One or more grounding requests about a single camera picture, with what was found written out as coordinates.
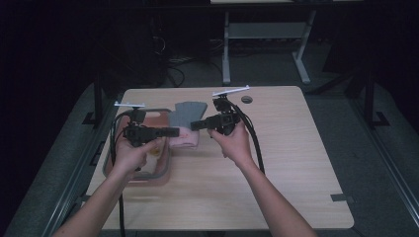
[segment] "person's left hand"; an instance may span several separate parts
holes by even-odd
[[[142,146],[133,147],[128,140],[120,139],[117,143],[117,159],[113,171],[122,172],[124,175],[133,174],[136,168],[145,165],[147,152],[161,142],[162,139],[158,138]]]

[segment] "cable cord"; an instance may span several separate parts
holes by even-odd
[[[240,119],[243,120],[244,124],[246,125],[247,129],[249,130],[249,133],[252,136],[253,144],[255,145],[256,155],[257,155],[257,158],[258,158],[259,169],[262,171],[262,173],[265,174],[265,166],[263,164],[261,147],[259,145],[259,140],[258,140],[258,137],[256,135],[256,131],[255,131],[255,128],[253,126],[252,120],[250,120],[250,117],[246,116],[240,110],[240,108],[238,108],[238,106],[234,105],[233,103],[231,103],[228,100],[227,100],[227,102],[237,111],[237,114],[240,116]]]
[[[115,162],[117,160],[117,147],[116,147],[116,143],[118,138],[120,137],[120,135],[123,133],[121,132],[117,138],[115,138],[115,132],[117,130],[117,124],[119,124],[120,119],[123,116],[129,116],[129,112],[123,112],[119,115],[117,115],[115,117],[115,119],[112,121],[112,125],[111,125],[111,132],[110,132],[110,149],[111,149],[111,161],[112,161],[112,166],[115,165]],[[126,226],[125,226],[125,219],[124,219],[124,197],[123,194],[120,195],[120,198],[118,199],[119,205],[120,205],[120,231],[121,231],[121,236],[122,237],[126,237]]]

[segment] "small round object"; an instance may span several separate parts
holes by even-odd
[[[253,99],[249,96],[244,96],[241,98],[241,102],[243,102],[244,104],[250,104],[253,102]]]

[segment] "black controller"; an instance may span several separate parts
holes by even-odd
[[[213,104],[219,115],[208,117],[204,120],[191,122],[191,130],[199,129],[215,129],[221,134],[229,135],[235,128],[235,125],[240,122],[240,116],[231,108],[230,102],[226,95],[221,95],[217,99],[213,99]]]
[[[178,137],[179,127],[147,127],[141,125],[145,119],[145,111],[134,109],[129,113],[128,126],[124,127],[123,136],[133,147],[141,146],[158,137]]]

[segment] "desk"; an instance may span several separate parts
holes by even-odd
[[[225,88],[135,89],[123,103],[145,103],[149,109],[174,110],[186,101],[206,102],[204,118],[216,114],[211,93]],[[253,103],[243,104],[242,96]],[[254,87],[228,96],[253,121],[261,144],[266,175],[313,228],[341,229],[354,224],[310,110],[298,87]],[[104,181],[109,140],[87,195]],[[253,157],[256,153],[252,147]],[[198,149],[172,149],[170,180],[161,187],[126,187],[126,229],[250,230],[268,229],[243,175],[218,144],[201,130]],[[116,206],[104,229],[119,228]]]

